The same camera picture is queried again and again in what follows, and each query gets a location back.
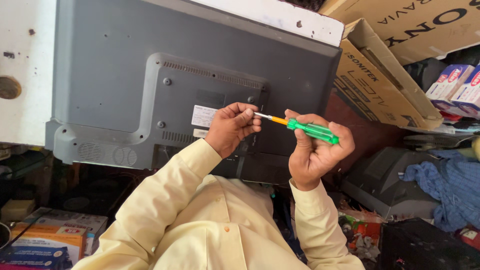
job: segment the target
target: blue cloth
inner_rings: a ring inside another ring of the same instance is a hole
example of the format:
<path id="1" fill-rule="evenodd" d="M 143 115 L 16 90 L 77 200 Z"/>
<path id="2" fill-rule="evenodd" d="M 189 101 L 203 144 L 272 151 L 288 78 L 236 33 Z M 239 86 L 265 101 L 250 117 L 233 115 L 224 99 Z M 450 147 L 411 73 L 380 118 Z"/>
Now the blue cloth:
<path id="1" fill-rule="evenodd" d="M 433 211 L 435 226 L 453 232 L 472 224 L 480 228 L 480 163 L 456 150 L 432 150 L 442 157 L 439 170 L 431 162 L 410 165 L 404 181 L 417 181 L 423 191 L 442 202 Z"/>

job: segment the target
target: gray plastic back cover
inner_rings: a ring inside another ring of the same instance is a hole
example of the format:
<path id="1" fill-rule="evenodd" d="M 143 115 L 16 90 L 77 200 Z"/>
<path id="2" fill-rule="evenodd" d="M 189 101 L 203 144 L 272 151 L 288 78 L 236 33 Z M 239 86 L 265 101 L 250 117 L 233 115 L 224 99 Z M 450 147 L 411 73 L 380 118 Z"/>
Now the gray plastic back cover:
<path id="1" fill-rule="evenodd" d="M 58 0 L 56 27 L 46 148 L 65 163 L 151 169 L 208 130 L 195 106 L 321 115 L 341 52 L 187 0 Z M 289 155 L 293 133 L 262 125 L 246 147 Z"/>

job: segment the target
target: person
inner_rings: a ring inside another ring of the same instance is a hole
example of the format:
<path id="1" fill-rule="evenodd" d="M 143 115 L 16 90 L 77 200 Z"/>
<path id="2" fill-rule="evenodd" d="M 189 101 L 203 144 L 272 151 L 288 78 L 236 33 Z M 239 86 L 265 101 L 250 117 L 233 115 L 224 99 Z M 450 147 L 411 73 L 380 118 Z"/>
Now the person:
<path id="1" fill-rule="evenodd" d="M 209 175 L 244 137 L 261 131 L 254 111 L 256 106 L 243 103 L 219 109 L 206 138 L 147 177 L 100 236 L 95 254 L 73 269 L 364 269 L 347 250 L 337 210 L 320 180 L 354 150 L 348 128 L 318 115 L 285 111 L 287 119 L 328 126 L 339 137 L 331 145 L 295 130 L 290 186 L 308 266 L 282 237 L 268 194 L 239 179 Z"/>

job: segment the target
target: hand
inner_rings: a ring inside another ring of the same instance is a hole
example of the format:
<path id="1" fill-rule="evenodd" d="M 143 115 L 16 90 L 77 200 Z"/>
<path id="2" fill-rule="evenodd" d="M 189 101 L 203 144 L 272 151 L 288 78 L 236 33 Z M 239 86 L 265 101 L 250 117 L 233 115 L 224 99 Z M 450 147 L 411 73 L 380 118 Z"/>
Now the hand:
<path id="1" fill-rule="evenodd" d="M 339 143 L 332 145 L 325 141 L 307 136 L 303 130 L 296 129 L 297 147 L 290 156 L 288 168 L 301 191 L 310 191 L 318 186 L 324 176 L 342 159 L 355 149 L 351 131 L 334 122 L 328 122 L 316 114 L 300 115 L 292 110 L 285 111 L 285 119 L 295 118 L 300 123 L 313 123 L 327 126 L 338 136 Z"/>
<path id="2" fill-rule="evenodd" d="M 246 136 L 262 130 L 262 121 L 253 112 L 258 107 L 233 103 L 216 111 L 205 141 L 224 159 L 233 153 Z"/>

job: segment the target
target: shirt sleeve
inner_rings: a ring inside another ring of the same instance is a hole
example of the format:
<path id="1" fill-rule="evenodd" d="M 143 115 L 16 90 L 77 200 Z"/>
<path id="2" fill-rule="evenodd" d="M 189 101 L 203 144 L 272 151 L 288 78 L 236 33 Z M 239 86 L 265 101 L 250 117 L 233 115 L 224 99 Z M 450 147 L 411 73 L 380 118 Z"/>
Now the shirt sleeve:
<path id="1" fill-rule="evenodd" d="M 117 212 L 116 221 L 100 236 L 98 250 L 73 269 L 147 269 L 152 248 L 165 228 L 191 200 L 203 178 L 222 160 L 203 139 L 145 178 Z"/>
<path id="2" fill-rule="evenodd" d="M 295 225 L 300 246 L 312 270 L 363 270 L 358 257 L 350 254 L 347 238 L 338 225 L 338 212 L 320 184 L 311 191 L 300 191 L 290 180 L 295 198 Z"/>

